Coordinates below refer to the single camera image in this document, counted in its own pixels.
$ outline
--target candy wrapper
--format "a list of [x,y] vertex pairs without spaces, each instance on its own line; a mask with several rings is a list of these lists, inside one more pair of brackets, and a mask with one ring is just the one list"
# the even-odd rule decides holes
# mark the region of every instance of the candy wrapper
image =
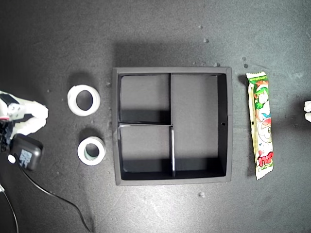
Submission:
[[256,178],[259,180],[273,170],[273,146],[269,105],[268,77],[265,72],[246,74],[249,81],[248,105],[256,163]]

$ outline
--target black divided organizer box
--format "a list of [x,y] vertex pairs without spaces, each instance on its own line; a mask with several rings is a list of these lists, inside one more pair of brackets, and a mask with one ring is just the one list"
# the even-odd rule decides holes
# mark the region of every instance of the black divided organizer box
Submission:
[[114,68],[112,117],[117,185],[231,180],[231,68]]

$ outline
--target roll of tape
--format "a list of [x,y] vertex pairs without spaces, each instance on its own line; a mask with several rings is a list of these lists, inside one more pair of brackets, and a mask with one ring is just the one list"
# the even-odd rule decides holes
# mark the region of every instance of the roll of tape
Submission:
[[[86,151],[86,146],[88,144],[94,144],[98,148],[98,156],[93,157]],[[78,156],[79,159],[86,165],[93,166],[99,164],[106,155],[106,149],[104,147],[104,142],[98,137],[88,137],[84,139],[78,146]]]
[[[77,105],[77,96],[82,91],[88,91],[93,98],[92,106],[86,111],[79,108],[79,106]],[[99,105],[101,104],[101,97],[99,96],[98,91],[95,88],[88,85],[73,86],[67,94],[67,99],[70,110],[76,115],[81,117],[85,117],[96,112],[97,109],[99,108]]]

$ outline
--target white object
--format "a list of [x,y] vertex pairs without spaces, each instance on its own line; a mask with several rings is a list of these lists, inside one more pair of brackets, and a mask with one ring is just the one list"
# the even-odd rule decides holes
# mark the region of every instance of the white object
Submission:
[[[93,98],[92,106],[86,111],[79,108],[79,106],[77,105],[77,96],[82,91],[88,91]],[[96,112],[97,109],[99,108],[99,105],[101,104],[101,97],[99,96],[98,91],[95,88],[88,85],[73,86],[67,94],[67,99],[70,110],[76,115],[81,117],[85,117]]]
[[[94,144],[98,148],[98,156],[93,157],[86,151],[86,146],[88,144]],[[84,139],[78,146],[78,156],[79,159],[86,165],[94,166],[99,164],[106,155],[106,149],[104,147],[104,142],[98,137],[88,137]]]
[[11,154],[8,155],[8,160],[12,164],[14,164],[16,162],[16,158]]
[[[26,114],[31,114],[33,117],[22,121]],[[48,116],[49,110],[44,105],[0,91],[0,119],[21,120],[21,122],[15,123],[11,139],[17,133],[23,135],[35,133],[46,125]]]
[[311,122],[311,113],[306,113],[305,118],[306,118],[306,120]]
[[305,102],[305,112],[311,112],[311,101],[306,101]]

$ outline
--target black power adapter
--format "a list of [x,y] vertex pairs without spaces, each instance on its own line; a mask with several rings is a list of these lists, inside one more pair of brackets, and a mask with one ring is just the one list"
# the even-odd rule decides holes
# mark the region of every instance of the black power adapter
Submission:
[[23,134],[15,134],[10,143],[10,154],[18,159],[21,167],[34,171],[41,161],[43,144]]

